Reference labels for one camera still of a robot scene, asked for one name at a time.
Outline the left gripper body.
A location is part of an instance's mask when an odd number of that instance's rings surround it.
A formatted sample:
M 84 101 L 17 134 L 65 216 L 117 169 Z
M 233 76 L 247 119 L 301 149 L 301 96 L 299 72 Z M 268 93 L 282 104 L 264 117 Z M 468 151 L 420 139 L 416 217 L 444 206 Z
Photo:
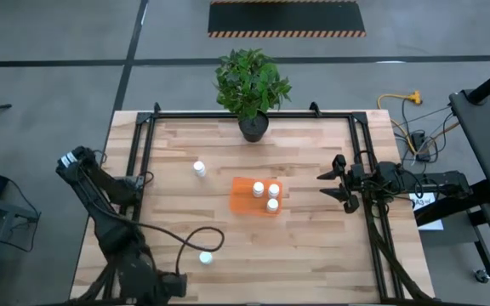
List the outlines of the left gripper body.
M 187 291 L 187 274 L 172 272 L 157 272 L 157 283 L 155 286 L 156 298 L 184 298 Z

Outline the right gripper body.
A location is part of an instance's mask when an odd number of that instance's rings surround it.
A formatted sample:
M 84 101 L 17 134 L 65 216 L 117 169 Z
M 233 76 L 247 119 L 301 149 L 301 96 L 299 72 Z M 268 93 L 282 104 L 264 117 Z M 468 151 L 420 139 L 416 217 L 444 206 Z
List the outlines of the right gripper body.
M 362 164 L 353 164 L 347 172 L 342 174 L 342 185 L 345 190 L 345 199 L 351 197 L 352 191 L 360 191 L 362 185 L 371 178 L 369 173 L 365 172 Z

